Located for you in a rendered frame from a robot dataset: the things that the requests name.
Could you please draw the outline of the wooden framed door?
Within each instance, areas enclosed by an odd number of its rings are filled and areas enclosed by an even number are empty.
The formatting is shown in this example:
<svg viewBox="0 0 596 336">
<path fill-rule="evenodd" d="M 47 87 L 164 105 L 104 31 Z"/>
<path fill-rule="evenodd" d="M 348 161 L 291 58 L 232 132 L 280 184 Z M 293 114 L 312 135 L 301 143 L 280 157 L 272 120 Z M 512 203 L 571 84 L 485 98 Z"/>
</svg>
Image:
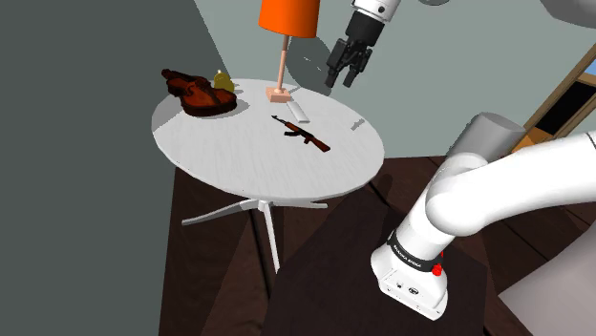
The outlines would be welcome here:
<svg viewBox="0 0 596 336">
<path fill-rule="evenodd" d="M 596 43 L 526 121 L 526 133 L 512 148 L 512 153 L 568 136 L 596 109 L 596 70 L 592 73 L 588 70 L 592 65 L 596 65 Z"/>
</svg>

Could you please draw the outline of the orange shade table lamp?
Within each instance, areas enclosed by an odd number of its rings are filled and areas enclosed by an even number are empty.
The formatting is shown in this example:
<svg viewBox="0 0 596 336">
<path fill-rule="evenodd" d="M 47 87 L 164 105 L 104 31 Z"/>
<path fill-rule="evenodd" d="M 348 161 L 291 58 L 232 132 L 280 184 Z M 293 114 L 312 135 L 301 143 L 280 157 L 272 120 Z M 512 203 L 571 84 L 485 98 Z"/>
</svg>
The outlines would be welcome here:
<svg viewBox="0 0 596 336">
<path fill-rule="evenodd" d="M 277 83 L 266 88 L 273 103 L 286 103 L 291 96 L 283 87 L 287 48 L 291 37 L 314 38 L 317 33 L 321 0 L 262 0 L 258 25 L 283 36 Z"/>
</svg>

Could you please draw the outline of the white round table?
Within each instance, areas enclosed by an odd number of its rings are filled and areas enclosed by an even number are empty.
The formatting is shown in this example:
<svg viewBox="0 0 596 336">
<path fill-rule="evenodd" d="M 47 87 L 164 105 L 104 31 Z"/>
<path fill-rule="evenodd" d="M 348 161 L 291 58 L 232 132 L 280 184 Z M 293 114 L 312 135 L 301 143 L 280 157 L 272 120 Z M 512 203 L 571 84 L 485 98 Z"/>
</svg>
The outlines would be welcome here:
<svg viewBox="0 0 596 336">
<path fill-rule="evenodd" d="M 164 155 L 194 179 L 241 197 L 183 224 L 258 209 L 274 245 L 272 207 L 323 208 L 327 199 L 361 188 L 378 173 L 384 146 L 363 116 L 330 96 L 292 88 L 292 100 L 309 118 L 304 129 L 330 147 L 323 153 L 298 136 L 284 135 L 287 128 L 272 116 L 289 122 L 296 118 L 287 105 L 266 98 L 270 85 L 261 79 L 237 80 L 238 106 L 224 115 L 190 116 L 172 95 L 157 105 L 151 127 Z M 366 122 L 351 130 L 360 118 Z"/>
</svg>

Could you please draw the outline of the brown violin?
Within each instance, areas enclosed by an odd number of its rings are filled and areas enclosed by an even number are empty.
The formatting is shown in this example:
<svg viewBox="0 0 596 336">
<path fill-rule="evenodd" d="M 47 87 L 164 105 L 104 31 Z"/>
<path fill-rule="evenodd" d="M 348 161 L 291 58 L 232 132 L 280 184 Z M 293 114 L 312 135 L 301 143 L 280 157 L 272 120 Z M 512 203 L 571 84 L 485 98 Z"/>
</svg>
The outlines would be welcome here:
<svg viewBox="0 0 596 336">
<path fill-rule="evenodd" d="M 216 89 L 202 76 L 163 69 L 168 93 L 181 101 L 183 110 L 190 116 L 218 116 L 237 107 L 237 96 L 225 89 Z"/>
</svg>

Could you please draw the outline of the yellow bottle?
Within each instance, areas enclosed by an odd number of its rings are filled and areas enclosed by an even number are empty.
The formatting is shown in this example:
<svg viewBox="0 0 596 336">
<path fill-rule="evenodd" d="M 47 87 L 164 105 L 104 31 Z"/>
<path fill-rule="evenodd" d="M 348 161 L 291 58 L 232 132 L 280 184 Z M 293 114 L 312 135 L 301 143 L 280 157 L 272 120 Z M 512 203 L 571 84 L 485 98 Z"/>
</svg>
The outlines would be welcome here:
<svg viewBox="0 0 596 336">
<path fill-rule="evenodd" d="M 223 89 L 233 93 L 235 91 L 235 84 L 232 82 L 227 73 L 218 70 L 213 78 L 213 87 L 215 89 Z"/>
</svg>

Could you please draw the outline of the grey remote control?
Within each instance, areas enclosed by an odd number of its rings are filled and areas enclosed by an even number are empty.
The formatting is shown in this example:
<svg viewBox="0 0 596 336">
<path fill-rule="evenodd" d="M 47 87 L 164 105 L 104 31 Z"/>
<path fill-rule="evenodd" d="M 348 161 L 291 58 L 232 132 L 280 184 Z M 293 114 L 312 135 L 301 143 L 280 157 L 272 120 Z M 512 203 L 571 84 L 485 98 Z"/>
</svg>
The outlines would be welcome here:
<svg viewBox="0 0 596 336">
<path fill-rule="evenodd" d="M 309 123 L 309 118 L 296 101 L 289 101 L 287 106 L 299 123 Z"/>
</svg>

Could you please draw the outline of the brown and black toy rifle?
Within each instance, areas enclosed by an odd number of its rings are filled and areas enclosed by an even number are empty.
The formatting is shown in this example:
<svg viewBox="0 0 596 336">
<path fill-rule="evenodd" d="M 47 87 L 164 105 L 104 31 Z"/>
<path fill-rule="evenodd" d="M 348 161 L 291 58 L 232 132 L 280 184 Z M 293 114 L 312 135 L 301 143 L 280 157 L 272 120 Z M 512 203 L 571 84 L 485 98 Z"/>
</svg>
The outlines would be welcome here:
<svg viewBox="0 0 596 336">
<path fill-rule="evenodd" d="M 313 134 L 304 130 L 303 128 L 301 128 L 289 121 L 283 120 L 276 115 L 273 115 L 272 118 L 279 121 L 287 128 L 287 131 L 284 131 L 284 135 L 286 137 L 302 137 L 305 144 L 312 143 L 314 146 L 316 146 L 323 153 L 326 153 L 330 150 L 329 145 L 327 145 L 326 143 L 324 143 L 323 141 L 318 139 Z"/>
</svg>

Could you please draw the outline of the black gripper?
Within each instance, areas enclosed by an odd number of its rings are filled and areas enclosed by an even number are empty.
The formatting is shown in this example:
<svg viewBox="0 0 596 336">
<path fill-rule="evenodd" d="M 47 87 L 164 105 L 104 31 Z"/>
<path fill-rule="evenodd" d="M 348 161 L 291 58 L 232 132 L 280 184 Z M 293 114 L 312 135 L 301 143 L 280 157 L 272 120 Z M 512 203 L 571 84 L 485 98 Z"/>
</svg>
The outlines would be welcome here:
<svg viewBox="0 0 596 336">
<path fill-rule="evenodd" d="M 352 14 L 345 31 L 348 41 L 339 38 L 326 62 L 329 69 L 325 84 L 329 88 L 334 86 L 337 76 L 345 68 L 345 65 L 349 67 L 349 71 L 343 85 L 347 88 L 351 87 L 354 79 L 364 72 L 373 53 L 370 48 L 376 44 L 384 27 L 384 23 L 360 11 L 355 11 Z"/>
</svg>

